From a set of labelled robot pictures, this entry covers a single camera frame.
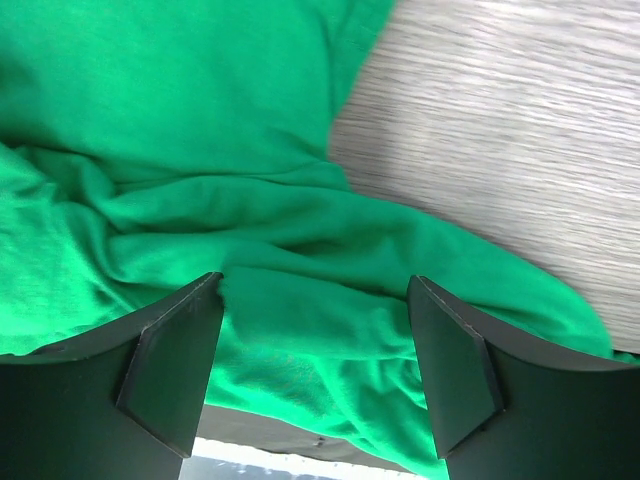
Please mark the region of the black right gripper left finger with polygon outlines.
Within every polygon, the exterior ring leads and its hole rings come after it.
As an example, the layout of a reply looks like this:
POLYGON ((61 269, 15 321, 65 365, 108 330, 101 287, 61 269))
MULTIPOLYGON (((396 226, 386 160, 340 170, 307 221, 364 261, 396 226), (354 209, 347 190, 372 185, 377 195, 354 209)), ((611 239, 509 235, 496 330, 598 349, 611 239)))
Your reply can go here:
POLYGON ((5 479, 175 479, 223 317, 220 275, 100 327, 1 358, 5 479))

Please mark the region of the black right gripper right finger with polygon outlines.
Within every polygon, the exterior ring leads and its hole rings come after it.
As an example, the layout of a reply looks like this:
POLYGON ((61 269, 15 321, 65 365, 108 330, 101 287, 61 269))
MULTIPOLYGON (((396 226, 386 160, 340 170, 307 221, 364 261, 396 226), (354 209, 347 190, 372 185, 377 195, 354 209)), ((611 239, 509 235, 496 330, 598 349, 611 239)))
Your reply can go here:
POLYGON ((635 479, 639 369, 543 340, 434 282, 408 285, 437 456, 453 479, 635 479))

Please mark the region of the green t shirt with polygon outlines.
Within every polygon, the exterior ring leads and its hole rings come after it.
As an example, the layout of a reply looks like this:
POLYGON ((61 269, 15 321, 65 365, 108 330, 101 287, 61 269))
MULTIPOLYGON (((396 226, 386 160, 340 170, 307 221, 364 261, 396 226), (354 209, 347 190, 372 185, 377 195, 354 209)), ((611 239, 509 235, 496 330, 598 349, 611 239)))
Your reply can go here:
POLYGON ((430 278, 610 360, 591 306, 451 223, 355 193, 332 124, 390 1, 5 1, 1 350, 25 355, 219 272, 206 401, 430 479, 406 290, 430 278))

